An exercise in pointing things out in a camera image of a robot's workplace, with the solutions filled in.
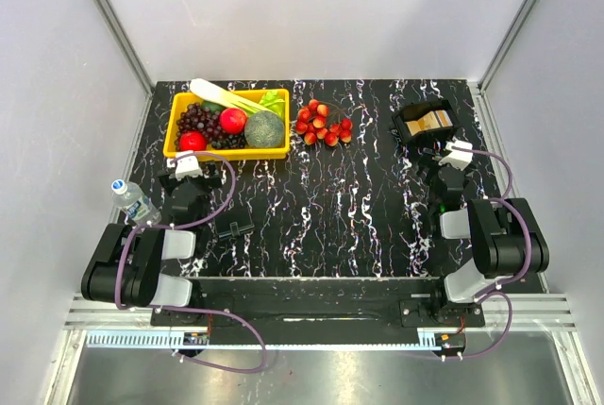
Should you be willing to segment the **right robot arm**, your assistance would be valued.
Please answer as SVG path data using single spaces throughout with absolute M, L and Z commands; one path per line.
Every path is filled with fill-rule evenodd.
M 507 173 L 506 188 L 500 197 L 486 196 L 463 204 L 467 171 L 476 155 L 500 162 Z M 468 240 L 472 248 L 472 259 L 440 278 L 430 294 L 428 311 L 436 323 L 451 325 L 505 285 L 529 272 L 546 270 L 549 250 L 545 238 L 528 201 L 510 197 L 513 173 L 501 156 L 471 144 L 448 142 L 441 151 L 423 148 L 420 169 L 430 185 L 431 235 Z

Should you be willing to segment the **black card box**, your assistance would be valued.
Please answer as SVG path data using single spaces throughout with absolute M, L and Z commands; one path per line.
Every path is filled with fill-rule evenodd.
M 445 143 L 461 129 L 459 117 L 446 99 L 406 106 L 392 114 L 392 121 L 402 145 Z

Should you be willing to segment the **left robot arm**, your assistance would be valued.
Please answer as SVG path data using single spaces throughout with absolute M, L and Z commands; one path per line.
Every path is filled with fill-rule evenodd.
M 184 225 L 210 213 L 210 192 L 222 186 L 212 164 L 199 177 L 176 178 L 163 172 L 159 181 L 165 193 L 161 222 Z M 186 279 L 162 274 L 161 263 L 187 260 L 193 256 L 196 234 L 192 228 L 171 230 L 145 229 L 134 235 L 126 252 L 122 277 L 119 261 L 132 228 L 125 224 L 106 226 L 81 280 L 81 294 L 90 301 L 113 303 L 115 286 L 120 286 L 121 303 L 127 307 L 172 306 L 172 314 L 182 324 L 201 320 L 204 301 L 192 294 L 193 285 Z

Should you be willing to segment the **black card holder wallet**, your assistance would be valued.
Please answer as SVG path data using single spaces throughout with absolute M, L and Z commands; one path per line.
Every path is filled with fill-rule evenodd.
M 214 219 L 214 226 L 219 240 L 244 236 L 255 228 L 251 212 L 245 208 L 234 208 L 219 214 Z

